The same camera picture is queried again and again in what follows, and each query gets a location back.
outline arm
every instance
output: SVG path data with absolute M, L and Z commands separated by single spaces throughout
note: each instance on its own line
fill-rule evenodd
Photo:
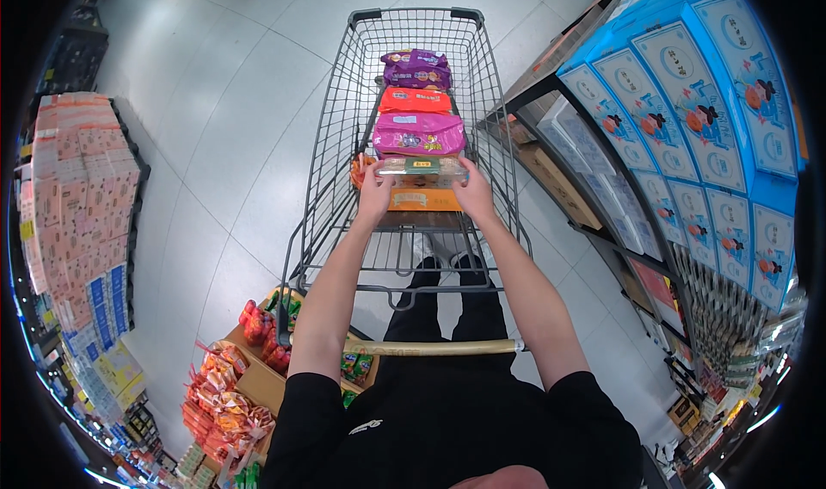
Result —
M 386 177 L 381 185 L 377 184 L 375 170 L 381 165 L 380 161 L 365 171 L 358 214 L 304 298 L 302 318 L 296 321 L 293 335 L 288 376 L 316 372 L 336 381 L 341 378 L 341 351 L 353 316 L 362 256 L 373 229 L 390 205 L 394 184 Z
M 470 175 L 465 186 L 453 183 L 453 191 L 487 239 L 516 327 L 533 353 L 545 389 L 572 372 L 589 371 L 559 292 L 496 215 L 490 185 L 476 166 L 464 158 L 460 161 Z

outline shoe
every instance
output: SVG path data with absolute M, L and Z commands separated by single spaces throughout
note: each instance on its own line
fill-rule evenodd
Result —
M 438 259 L 433 252 L 433 241 L 430 239 L 430 236 L 418 232 L 405 233 L 405 236 L 407 237 L 407 244 L 410 246 L 410 250 L 413 251 L 413 255 L 418 260 L 417 264 L 425 261 L 426 257 L 436 257 Z
M 484 236 L 481 236 L 479 239 L 479 244 L 476 243 L 473 236 L 468 236 L 468 239 L 470 240 L 470 250 L 473 255 L 483 258 L 487 267 L 496 267 L 496 262 L 493 259 L 493 253 L 490 251 L 490 245 L 487 244 L 487 239 L 485 239 Z M 449 265 L 453 268 L 459 268 L 459 262 L 462 261 L 462 258 L 467 255 L 467 249 L 456 253 L 450 258 Z

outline store aisle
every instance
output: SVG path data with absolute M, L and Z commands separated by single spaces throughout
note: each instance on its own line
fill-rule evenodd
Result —
M 591 1 L 102 2 L 111 37 L 98 90 L 117 99 L 152 166 L 139 216 L 136 329 L 125 342 L 144 368 L 171 454 L 191 443 L 179 405 L 188 365 L 200 361 L 193 343 L 222 338 L 243 303 L 263 297 L 283 276 L 289 236 L 304 209 L 326 81 L 350 11 L 479 8 L 505 91 Z M 587 240 L 524 171 L 518 185 L 536 262 L 563 292 L 594 373 L 644 442 L 663 442 L 676 430 L 663 412 L 676 396 L 662 355 Z M 459 296 L 439 300 L 449 333 Z M 390 314 L 384 295 L 359 295 L 354 325 L 380 338 Z M 509 332 L 517 333 L 508 316 Z M 514 372 L 539 383 L 529 353 Z

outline pink snack bag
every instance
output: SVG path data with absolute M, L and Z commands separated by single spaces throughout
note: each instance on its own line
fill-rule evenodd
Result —
M 464 123 L 457 115 L 393 112 L 378 117 L 373 147 L 380 155 L 459 155 Z

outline hand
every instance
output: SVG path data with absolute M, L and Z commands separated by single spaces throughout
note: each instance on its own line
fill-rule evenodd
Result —
M 453 181 L 452 185 L 453 193 L 456 194 L 456 200 L 459 201 L 462 210 L 478 225 L 488 220 L 496 220 L 490 184 L 472 161 L 459 158 L 459 162 L 469 171 L 467 182 Z
M 356 218 L 375 228 L 378 220 L 387 213 L 390 205 L 390 190 L 396 184 L 393 175 L 382 175 L 382 183 L 376 182 L 376 169 L 384 166 L 384 161 L 373 163 L 364 170 L 364 184 L 358 197 Z

